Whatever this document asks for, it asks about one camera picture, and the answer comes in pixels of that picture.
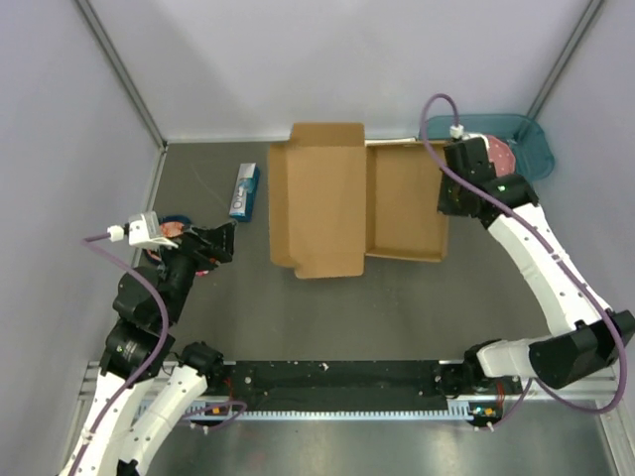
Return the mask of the brown cardboard box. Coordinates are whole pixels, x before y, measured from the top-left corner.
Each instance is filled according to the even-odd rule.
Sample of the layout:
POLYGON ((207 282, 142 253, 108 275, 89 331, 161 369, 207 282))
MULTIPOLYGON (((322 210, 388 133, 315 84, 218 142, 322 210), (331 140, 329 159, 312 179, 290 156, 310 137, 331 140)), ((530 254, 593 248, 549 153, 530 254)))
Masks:
POLYGON ((359 277, 367 258, 438 263, 442 172, 416 139, 370 141, 360 123, 296 123, 267 158, 273 264, 301 280, 359 277))

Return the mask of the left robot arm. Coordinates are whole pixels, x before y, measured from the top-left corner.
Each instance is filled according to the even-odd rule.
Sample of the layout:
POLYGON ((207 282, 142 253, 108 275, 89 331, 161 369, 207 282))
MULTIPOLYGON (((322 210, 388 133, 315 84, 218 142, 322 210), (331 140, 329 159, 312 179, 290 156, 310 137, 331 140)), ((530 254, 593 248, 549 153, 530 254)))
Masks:
POLYGON ((167 383, 139 409, 171 353, 194 279, 232 261, 236 223, 215 228, 185 224, 163 233, 153 212, 83 239, 82 244, 124 274, 113 308, 95 393, 63 475, 144 475, 187 409, 224 384, 223 356, 203 342, 183 350, 167 383))

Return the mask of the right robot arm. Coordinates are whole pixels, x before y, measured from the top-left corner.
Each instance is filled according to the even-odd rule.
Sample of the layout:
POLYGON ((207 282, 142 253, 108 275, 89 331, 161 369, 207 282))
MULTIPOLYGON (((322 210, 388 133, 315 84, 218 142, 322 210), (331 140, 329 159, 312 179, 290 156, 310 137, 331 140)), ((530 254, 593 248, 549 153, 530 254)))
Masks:
POLYGON ((530 183, 518 174, 498 176, 481 137, 444 145, 446 169, 438 210, 477 219, 502 246, 537 299, 549 333, 514 341, 492 340, 466 351, 462 377, 483 393, 499 377, 536 378, 561 389, 615 364, 622 342, 634 335, 634 316, 616 311, 572 264, 549 225, 530 183))

